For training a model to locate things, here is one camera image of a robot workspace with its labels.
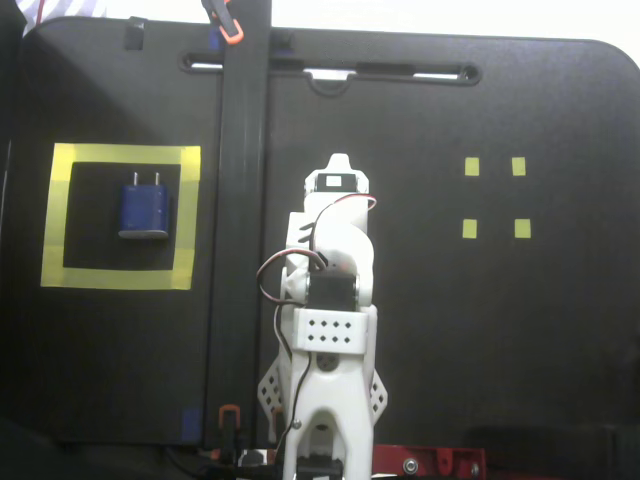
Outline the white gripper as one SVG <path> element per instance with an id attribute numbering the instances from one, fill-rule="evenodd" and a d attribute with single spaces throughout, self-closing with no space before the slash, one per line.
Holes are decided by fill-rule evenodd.
<path id="1" fill-rule="evenodd" d="M 352 170 L 348 154 L 332 154 L 327 170 L 314 170 L 307 176 L 304 183 L 306 195 L 311 193 L 368 194 L 370 192 L 368 177 L 361 170 Z"/>

